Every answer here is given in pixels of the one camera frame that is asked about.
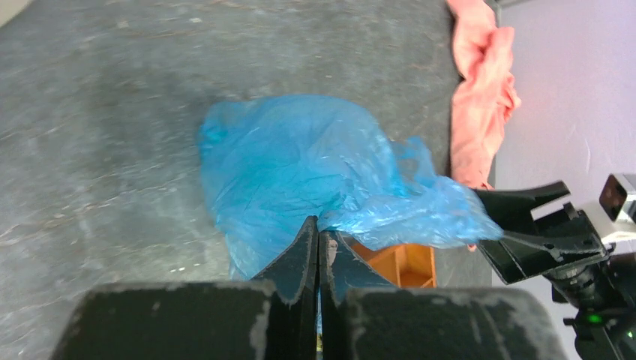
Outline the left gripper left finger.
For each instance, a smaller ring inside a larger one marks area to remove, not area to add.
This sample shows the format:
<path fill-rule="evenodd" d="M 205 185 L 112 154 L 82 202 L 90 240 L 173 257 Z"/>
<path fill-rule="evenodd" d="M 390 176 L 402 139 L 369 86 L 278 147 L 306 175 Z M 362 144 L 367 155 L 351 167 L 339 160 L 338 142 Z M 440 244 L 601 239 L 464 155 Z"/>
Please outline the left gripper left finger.
<path fill-rule="evenodd" d="M 268 315 L 266 359 L 317 357 L 318 250 L 317 217 L 309 216 L 291 245 L 254 277 L 276 287 Z"/>

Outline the blue plastic trash bag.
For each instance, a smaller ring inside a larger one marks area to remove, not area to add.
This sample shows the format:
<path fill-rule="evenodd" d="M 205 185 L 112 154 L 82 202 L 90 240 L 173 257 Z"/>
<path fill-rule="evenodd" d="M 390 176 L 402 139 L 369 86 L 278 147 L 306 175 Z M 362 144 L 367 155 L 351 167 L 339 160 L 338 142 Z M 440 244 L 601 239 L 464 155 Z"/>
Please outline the blue plastic trash bag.
<path fill-rule="evenodd" d="M 458 248 L 503 231 L 476 193 L 438 174 L 421 138 L 389 139 L 365 108 L 295 94 L 212 105 L 197 137 L 205 206 L 247 280 L 305 219 L 371 250 Z"/>

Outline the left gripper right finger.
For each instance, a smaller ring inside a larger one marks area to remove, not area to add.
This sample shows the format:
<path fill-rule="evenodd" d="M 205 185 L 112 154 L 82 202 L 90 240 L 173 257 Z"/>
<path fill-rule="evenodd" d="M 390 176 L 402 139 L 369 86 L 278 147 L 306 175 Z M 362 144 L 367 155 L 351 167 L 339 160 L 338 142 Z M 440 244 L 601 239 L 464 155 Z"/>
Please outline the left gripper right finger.
<path fill-rule="evenodd" d="M 347 293 L 358 288 L 395 285 L 371 268 L 335 231 L 319 234 L 319 289 L 321 298 L 322 357 L 350 359 Z"/>

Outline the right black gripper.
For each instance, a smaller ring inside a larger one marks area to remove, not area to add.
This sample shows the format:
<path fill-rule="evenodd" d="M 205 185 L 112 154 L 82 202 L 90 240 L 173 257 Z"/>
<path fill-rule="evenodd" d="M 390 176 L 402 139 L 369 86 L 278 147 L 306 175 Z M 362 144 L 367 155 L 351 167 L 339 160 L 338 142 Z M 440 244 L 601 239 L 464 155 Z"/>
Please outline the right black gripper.
<path fill-rule="evenodd" d="M 571 193 L 563 181 L 474 192 L 505 230 L 478 245 L 499 279 L 508 285 L 546 275 L 552 300 L 577 308 L 563 323 L 581 359 L 634 359 L 635 254 L 607 250 L 587 214 L 571 205 L 533 219 L 533 209 Z"/>

